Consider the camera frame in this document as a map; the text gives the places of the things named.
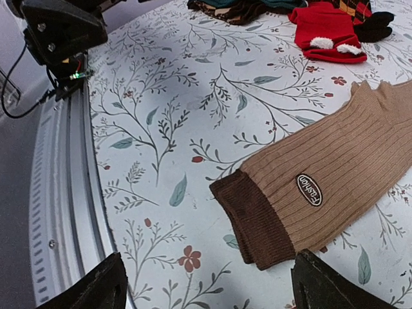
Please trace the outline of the tan ribbed sock brown cuff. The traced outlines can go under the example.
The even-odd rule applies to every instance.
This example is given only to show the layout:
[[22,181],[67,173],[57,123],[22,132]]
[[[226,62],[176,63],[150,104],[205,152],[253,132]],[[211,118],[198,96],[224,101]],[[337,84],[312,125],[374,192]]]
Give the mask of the tan ribbed sock brown cuff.
[[411,168],[411,83],[353,84],[342,108],[262,148],[210,189],[245,263],[318,251]]

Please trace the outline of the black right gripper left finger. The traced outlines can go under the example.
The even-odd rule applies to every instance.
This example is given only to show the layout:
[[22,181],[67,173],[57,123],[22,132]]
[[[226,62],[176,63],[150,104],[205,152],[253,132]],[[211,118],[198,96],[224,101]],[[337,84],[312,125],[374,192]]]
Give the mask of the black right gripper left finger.
[[39,309],[124,309],[127,275],[121,254],[114,252],[65,292]]

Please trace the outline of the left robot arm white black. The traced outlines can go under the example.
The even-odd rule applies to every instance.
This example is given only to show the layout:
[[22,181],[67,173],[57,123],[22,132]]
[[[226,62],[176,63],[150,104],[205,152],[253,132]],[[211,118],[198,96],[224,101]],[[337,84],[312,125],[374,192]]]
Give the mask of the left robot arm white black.
[[[108,40],[103,12],[118,1],[7,1],[11,13],[26,22],[24,52],[45,66],[53,86],[20,119],[52,97],[59,101],[70,96],[91,77],[83,55]],[[112,253],[65,292],[42,303],[41,308],[125,308],[127,276],[119,253]]]

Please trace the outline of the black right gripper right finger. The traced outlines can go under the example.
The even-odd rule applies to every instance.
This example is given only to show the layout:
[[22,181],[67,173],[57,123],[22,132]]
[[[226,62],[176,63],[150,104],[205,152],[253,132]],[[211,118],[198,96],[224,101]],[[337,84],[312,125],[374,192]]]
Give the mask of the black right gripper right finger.
[[307,249],[296,255],[291,277],[297,308],[389,309],[394,307],[354,285]]

